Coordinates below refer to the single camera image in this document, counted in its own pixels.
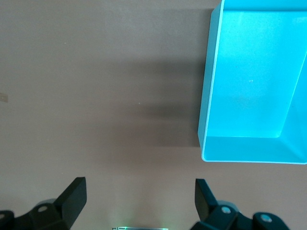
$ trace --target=tape piece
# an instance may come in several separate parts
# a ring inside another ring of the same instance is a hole
[[[4,94],[4,93],[0,93],[0,102],[6,102],[8,103],[9,102],[9,97],[7,94]]]

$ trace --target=blue container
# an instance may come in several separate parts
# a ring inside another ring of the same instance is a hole
[[[205,161],[307,163],[307,0],[213,10],[198,135]]]

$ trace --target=gray table surface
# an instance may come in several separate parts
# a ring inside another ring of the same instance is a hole
[[[0,209],[86,176],[72,229],[188,230],[194,180],[306,229],[304,165],[206,163],[197,139],[217,0],[0,1]]]

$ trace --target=silver bolt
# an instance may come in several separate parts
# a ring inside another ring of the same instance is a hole
[[[47,209],[48,209],[47,206],[42,206],[42,207],[40,207],[37,211],[38,211],[38,212],[43,212],[43,211],[46,211]]]
[[[222,212],[224,212],[225,214],[229,214],[229,213],[231,213],[231,210],[230,210],[229,207],[223,206],[222,207]]]
[[[262,214],[260,217],[264,222],[268,222],[268,223],[272,222],[271,217],[269,217],[268,215]]]

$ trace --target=blue plastic bin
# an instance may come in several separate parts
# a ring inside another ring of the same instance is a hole
[[[307,0],[222,0],[198,135],[205,161],[307,163]]]

